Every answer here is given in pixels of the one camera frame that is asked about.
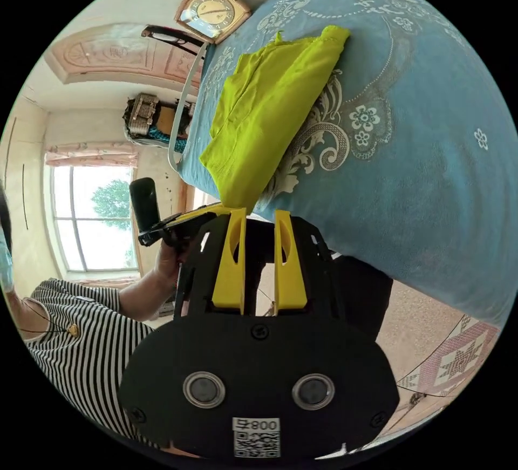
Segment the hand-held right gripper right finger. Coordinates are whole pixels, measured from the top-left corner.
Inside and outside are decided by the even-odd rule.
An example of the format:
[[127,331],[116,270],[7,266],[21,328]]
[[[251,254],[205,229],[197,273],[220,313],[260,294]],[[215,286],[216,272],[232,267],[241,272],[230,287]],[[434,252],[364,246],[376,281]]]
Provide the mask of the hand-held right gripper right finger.
[[275,310],[303,310],[306,290],[294,227],[288,211],[275,211],[274,226]]

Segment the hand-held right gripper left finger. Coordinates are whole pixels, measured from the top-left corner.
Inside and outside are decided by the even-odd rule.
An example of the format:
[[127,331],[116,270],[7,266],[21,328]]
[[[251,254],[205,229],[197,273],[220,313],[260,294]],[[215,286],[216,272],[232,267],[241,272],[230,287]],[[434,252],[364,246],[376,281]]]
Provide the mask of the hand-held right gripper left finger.
[[222,252],[212,303],[217,309],[230,310],[243,315],[247,210],[231,209],[224,218]]

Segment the person's left hand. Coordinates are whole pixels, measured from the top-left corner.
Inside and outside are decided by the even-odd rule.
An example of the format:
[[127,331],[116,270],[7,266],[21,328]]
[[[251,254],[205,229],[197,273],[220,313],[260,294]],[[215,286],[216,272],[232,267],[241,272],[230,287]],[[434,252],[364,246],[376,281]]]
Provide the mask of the person's left hand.
[[153,272],[159,285],[165,290],[172,291],[176,287],[180,267],[185,262],[189,249],[190,247],[184,244],[178,251],[164,240],[160,242]]

